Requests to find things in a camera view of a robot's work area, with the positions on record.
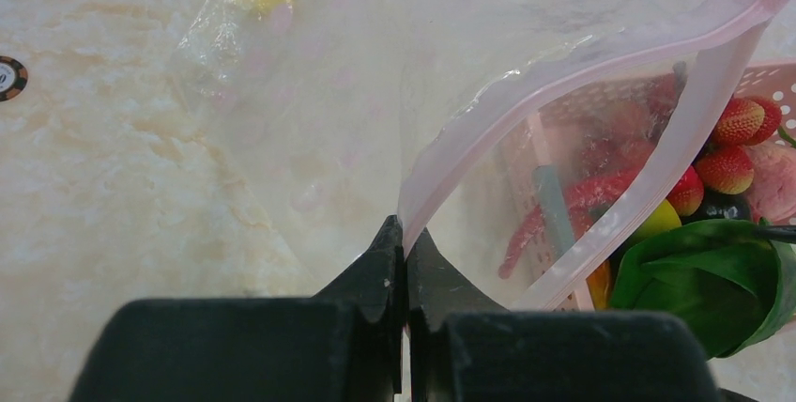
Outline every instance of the green stem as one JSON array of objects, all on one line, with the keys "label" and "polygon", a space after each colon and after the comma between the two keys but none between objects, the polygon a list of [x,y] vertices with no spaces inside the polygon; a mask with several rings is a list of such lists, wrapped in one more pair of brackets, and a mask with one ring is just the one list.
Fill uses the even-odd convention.
[{"label": "green stem", "polygon": [[796,148],[796,139],[790,137],[790,134],[788,134],[784,128],[779,127],[776,130],[779,132],[779,137],[782,138],[783,141],[789,143],[791,147]]}]

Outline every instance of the beige marble tabletop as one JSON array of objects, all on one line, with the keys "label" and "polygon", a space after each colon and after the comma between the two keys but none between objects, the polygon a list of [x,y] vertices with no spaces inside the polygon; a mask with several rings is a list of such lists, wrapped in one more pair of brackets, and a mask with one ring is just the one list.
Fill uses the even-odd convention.
[{"label": "beige marble tabletop", "polygon": [[[0,0],[0,400],[64,400],[103,322],[144,296],[310,294],[243,177],[172,97],[203,0]],[[793,8],[761,57],[795,55]],[[796,391],[796,333],[714,363],[761,400]]]}]

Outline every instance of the ziplock seal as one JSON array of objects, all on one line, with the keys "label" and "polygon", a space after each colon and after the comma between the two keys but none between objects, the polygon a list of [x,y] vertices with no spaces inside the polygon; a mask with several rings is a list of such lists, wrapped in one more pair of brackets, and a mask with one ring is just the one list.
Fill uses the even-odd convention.
[{"label": "ziplock seal", "polygon": [[[619,70],[727,44],[755,26],[768,22],[788,1],[706,0],[699,7],[674,17],[670,22],[629,28],[599,40],[589,47],[575,50],[564,60],[539,63],[525,75],[518,78],[510,76],[490,85],[483,91],[480,99],[472,105],[471,109],[452,119],[435,141],[420,154],[412,173],[402,185],[398,214],[404,223],[405,254],[410,253],[411,246],[417,240],[422,229],[453,192],[467,170],[527,116],[539,111],[559,97]],[[733,59],[742,59],[743,61],[736,62],[733,67],[738,67],[739,64],[741,67],[745,67],[757,44],[758,34],[746,36],[744,40],[751,41],[751,46],[744,47],[743,43],[739,43],[737,46],[741,49],[748,48],[748,56],[742,58],[746,53],[733,55]],[[713,74],[723,73],[725,77],[730,74],[728,69],[730,63],[719,61],[718,66],[719,68],[724,67],[725,71],[713,71]],[[742,68],[739,70],[739,74],[731,76],[737,81],[741,71]],[[731,82],[727,83],[727,87],[733,87]],[[712,113],[715,114],[713,120],[717,120],[720,116],[723,103],[726,101],[719,101],[715,106],[714,113]],[[666,146],[666,141],[663,138],[659,148],[660,150],[656,150],[653,157],[683,153],[682,148],[669,150],[670,147]],[[642,171],[641,175],[648,176],[650,173],[650,171]],[[673,179],[674,176],[675,173],[671,172],[668,179]],[[660,199],[663,199],[666,185],[656,184],[656,187],[648,189],[652,192],[644,194],[646,199],[649,200],[650,193],[657,193],[661,195]],[[636,191],[637,187],[631,186],[628,193],[636,193]],[[618,202],[618,209],[625,205],[621,202],[623,200],[626,202],[626,198],[624,196]],[[651,212],[651,207],[652,203],[649,203],[634,217],[641,219],[644,211],[647,214]],[[590,230],[592,234],[587,234],[574,248],[577,250],[583,248],[584,244],[593,244],[595,240],[593,232],[599,227],[600,224],[596,224],[595,228]],[[572,256],[572,254],[567,255],[562,259],[566,260]],[[596,261],[596,258],[577,266],[577,268],[579,271],[586,270],[592,261]],[[560,275],[556,275],[556,269],[559,267],[554,265],[532,288],[547,285],[545,282],[560,278]],[[567,287],[573,284],[573,281],[568,282]],[[519,304],[527,305],[534,303],[533,301],[538,302],[538,297],[529,296],[531,292],[533,291],[529,289]]]}]

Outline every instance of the pink basket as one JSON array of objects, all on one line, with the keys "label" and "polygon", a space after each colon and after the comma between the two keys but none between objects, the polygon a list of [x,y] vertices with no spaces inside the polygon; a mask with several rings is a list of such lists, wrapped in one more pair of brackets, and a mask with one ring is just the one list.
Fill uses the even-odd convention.
[{"label": "pink basket", "polygon": [[[556,149],[557,147],[567,147],[567,144],[571,143],[565,137],[576,135],[576,131],[569,129],[577,129],[579,123],[594,116],[595,112],[603,109],[611,101],[626,97],[634,98],[636,94],[648,91],[650,80],[660,77],[665,77],[665,75],[601,81],[582,87],[557,102],[555,109],[546,111],[542,115],[529,117],[524,124],[525,128],[520,126],[512,131],[502,143],[502,153],[507,162],[515,163],[510,169],[509,182],[520,220],[530,212],[536,203],[533,198],[531,173],[539,165],[554,161],[551,156],[569,155],[568,150]],[[796,109],[794,109],[796,108],[796,61],[772,61],[750,66],[743,74],[736,94],[758,95],[775,100],[782,109],[782,126],[787,131],[796,133]],[[534,141],[532,144],[534,153],[522,151],[522,144],[526,144],[528,138],[533,137],[529,131],[541,131],[542,125],[546,127],[555,125],[555,130],[562,135],[561,139],[557,140],[555,137],[548,136],[546,141]],[[781,145],[785,144],[777,134],[770,141]],[[516,165],[517,162],[524,162],[524,164]],[[796,218],[777,219],[774,223],[796,224]],[[534,279],[538,279],[550,269],[555,261],[552,246],[544,243],[529,246],[525,251],[524,259],[530,259],[534,263],[531,269]],[[585,281],[578,285],[574,293],[559,306],[560,311],[589,309],[593,309],[593,304]]]}]

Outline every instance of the toy vegetable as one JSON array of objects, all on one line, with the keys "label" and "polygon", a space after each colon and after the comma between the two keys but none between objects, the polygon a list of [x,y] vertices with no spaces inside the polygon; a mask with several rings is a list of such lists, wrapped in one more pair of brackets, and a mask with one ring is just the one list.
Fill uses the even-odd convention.
[{"label": "toy vegetable", "polygon": [[610,306],[681,318],[708,356],[776,333],[796,311],[793,227],[715,219],[644,240],[620,264]]}]

